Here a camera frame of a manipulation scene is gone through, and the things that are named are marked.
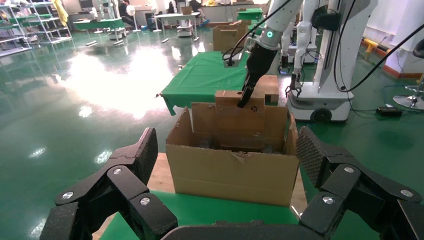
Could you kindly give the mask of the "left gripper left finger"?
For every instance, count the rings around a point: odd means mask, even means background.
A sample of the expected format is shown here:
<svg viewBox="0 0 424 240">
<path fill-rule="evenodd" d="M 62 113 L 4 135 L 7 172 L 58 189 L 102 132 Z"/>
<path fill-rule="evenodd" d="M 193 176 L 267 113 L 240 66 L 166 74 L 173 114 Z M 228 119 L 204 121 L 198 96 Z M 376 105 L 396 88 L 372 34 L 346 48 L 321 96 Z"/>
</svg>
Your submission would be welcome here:
<svg viewBox="0 0 424 240">
<path fill-rule="evenodd" d="M 55 197 L 40 238 L 90 240 L 119 213 L 139 239 L 162 239 L 178 220 L 148 188 L 157 157 L 157 133 L 148 127 L 135 144 L 116 149 L 100 170 Z"/>
</svg>

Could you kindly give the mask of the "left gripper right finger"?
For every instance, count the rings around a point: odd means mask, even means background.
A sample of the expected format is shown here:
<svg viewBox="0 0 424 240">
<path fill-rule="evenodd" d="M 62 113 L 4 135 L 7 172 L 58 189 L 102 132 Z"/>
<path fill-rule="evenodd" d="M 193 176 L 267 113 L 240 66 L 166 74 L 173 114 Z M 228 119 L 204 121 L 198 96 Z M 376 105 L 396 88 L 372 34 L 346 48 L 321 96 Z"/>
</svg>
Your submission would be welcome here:
<svg viewBox="0 0 424 240">
<path fill-rule="evenodd" d="M 424 237 L 422 196 L 415 190 L 362 165 L 343 147 L 327 144 L 304 126 L 296 157 L 318 190 L 299 224 L 328 240 L 345 213 L 356 213 L 382 240 Z"/>
</svg>

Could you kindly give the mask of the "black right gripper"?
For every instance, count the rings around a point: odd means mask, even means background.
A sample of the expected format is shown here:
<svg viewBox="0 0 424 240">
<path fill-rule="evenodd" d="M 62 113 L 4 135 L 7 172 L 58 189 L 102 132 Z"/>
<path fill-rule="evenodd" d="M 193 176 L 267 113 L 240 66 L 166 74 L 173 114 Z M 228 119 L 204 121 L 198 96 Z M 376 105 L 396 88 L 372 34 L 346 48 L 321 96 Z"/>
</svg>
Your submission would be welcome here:
<svg viewBox="0 0 424 240">
<path fill-rule="evenodd" d="M 267 49 L 260 44 L 255 43 L 247 59 L 246 78 L 242 87 L 241 98 L 237 107 L 243 108 L 249 101 L 256 83 L 267 73 L 277 54 L 277 50 Z"/>
</svg>

